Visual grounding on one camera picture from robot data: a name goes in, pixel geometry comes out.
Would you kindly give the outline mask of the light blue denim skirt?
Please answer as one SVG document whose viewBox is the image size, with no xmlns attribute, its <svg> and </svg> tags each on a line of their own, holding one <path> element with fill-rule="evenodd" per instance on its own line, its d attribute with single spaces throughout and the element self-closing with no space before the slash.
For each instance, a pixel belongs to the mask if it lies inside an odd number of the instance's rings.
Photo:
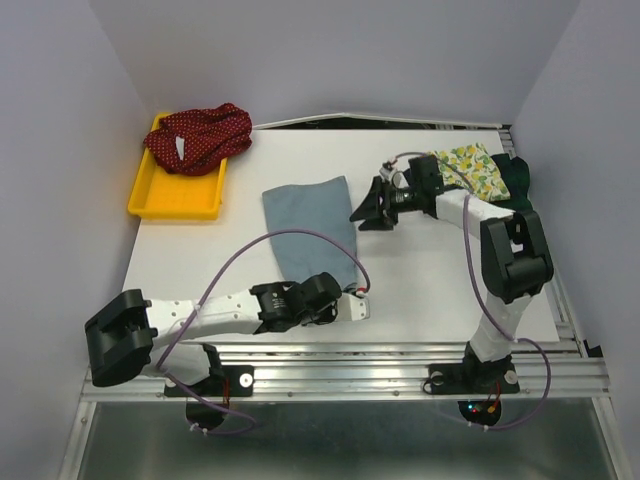
<svg viewBox="0 0 640 480">
<path fill-rule="evenodd" d="M 345 177 L 308 185 L 285 185 L 262 193 L 267 230 L 303 229 L 320 233 L 357 252 L 352 205 Z M 283 234 L 270 239 L 281 275 L 303 282 L 327 272 L 346 289 L 356 285 L 358 267 L 329 242 L 311 235 Z"/>
</svg>

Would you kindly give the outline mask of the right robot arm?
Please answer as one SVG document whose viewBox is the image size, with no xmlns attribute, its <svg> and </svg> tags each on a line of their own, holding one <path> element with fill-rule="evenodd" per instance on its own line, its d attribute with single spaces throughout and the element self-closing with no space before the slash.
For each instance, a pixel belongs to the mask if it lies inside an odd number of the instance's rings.
<svg viewBox="0 0 640 480">
<path fill-rule="evenodd" d="M 512 347 L 526 309 L 554 275 L 544 229 L 533 210 L 523 213 L 478 198 L 468 179 L 448 185 L 445 163 L 434 155 L 410 154 L 409 167 L 382 165 L 350 221 L 361 231 L 391 231 L 400 214 L 420 211 L 462 229 L 471 288 L 482 316 L 458 363 L 429 367 L 434 395 L 485 392 L 506 385 L 517 390 Z"/>
</svg>

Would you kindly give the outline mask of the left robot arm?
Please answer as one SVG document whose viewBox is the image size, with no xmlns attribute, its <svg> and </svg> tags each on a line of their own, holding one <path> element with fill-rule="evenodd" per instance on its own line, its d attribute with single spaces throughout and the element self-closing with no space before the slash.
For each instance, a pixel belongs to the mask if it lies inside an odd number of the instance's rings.
<svg viewBox="0 0 640 480">
<path fill-rule="evenodd" d="M 92 384 L 106 388 L 139 375 L 169 374 L 199 393 L 213 393 L 223 371 L 200 339 L 328 324 L 338 315 L 342 295 L 326 272 L 302 283 L 260 284 L 201 302 L 148 300 L 139 289 L 123 291 L 84 326 Z"/>
</svg>

